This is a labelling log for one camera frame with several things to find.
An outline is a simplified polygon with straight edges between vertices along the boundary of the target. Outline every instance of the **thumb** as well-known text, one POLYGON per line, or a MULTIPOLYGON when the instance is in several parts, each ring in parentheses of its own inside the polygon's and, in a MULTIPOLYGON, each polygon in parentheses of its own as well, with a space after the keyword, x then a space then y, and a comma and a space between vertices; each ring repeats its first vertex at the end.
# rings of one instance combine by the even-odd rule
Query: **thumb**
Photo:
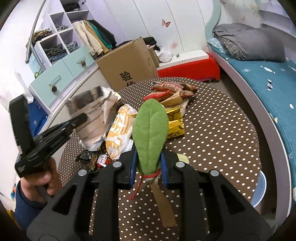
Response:
POLYGON ((52 175, 50 171, 43 171, 25 176, 24 179, 26 180, 27 185, 36 187, 46 185, 51 177, 52 175))

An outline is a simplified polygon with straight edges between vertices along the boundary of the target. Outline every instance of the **red string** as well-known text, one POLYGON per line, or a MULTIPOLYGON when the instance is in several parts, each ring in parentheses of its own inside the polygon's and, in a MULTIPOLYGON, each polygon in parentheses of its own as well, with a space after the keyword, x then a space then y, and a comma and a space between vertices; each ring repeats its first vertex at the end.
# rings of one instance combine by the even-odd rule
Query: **red string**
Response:
POLYGON ((160 174, 160 172, 161 172, 161 169, 159 169, 156 173, 151 174, 151 175, 142 175, 142 177, 141 177, 141 181, 140 181, 140 183, 139 183, 139 185, 138 185, 138 187, 137 187, 137 190, 134 192, 134 194, 133 194, 129 199, 130 199, 130 200, 133 200, 133 199, 135 198, 135 196, 137 195, 137 193, 138 193, 139 190, 140 190, 140 187, 141 187, 141 185, 142 185, 142 182, 143 182, 143 179, 144 179, 144 178, 153 178, 153 177, 157 177, 157 176, 160 174))

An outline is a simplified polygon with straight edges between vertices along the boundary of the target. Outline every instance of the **drawer handle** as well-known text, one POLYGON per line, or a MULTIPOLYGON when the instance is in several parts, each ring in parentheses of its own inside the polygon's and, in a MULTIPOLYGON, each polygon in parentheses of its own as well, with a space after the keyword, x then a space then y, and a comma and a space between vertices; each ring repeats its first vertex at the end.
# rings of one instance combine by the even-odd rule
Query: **drawer handle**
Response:
POLYGON ((61 79, 61 76, 58 75, 57 77, 54 78, 54 80, 52 81, 52 84, 49 83, 49 87, 51 88, 53 93, 57 91, 57 86, 55 85, 55 83, 57 83, 60 79, 61 79))
POLYGON ((85 62, 86 58, 83 57, 81 59, 79 59, 76 63, 81 64, 82 67, 86 66, 86 62, 85 62))

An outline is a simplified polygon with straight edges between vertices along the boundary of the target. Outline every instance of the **teal bed sheet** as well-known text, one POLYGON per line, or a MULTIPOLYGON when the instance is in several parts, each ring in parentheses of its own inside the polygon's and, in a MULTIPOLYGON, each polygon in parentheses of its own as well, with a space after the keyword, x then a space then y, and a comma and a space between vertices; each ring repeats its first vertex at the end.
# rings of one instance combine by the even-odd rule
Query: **teal bed sheet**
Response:
POLYGON ((287 57, 284 63, 239 61, 212 49, 244 78, 274 120, 287 151, 296 201, 296 64, 287 57))

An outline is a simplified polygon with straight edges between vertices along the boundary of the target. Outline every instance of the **large cardboard box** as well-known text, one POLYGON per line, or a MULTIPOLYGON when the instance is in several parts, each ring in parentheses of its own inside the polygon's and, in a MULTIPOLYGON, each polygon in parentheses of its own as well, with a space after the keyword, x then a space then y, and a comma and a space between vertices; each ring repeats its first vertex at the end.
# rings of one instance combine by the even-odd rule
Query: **large cardboard box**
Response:
POLYGON ((159 77, 142 38, 110 51, 98 59, 97 64, 115 91, 143 80, 159 77))
POLYGON ((154 62, 155 67, 158 68, 159 67, 159 59, 158 59, 154 49, 150 49, 149 53, 150 53, 150 55, 152 57, 152 60, 154 62))

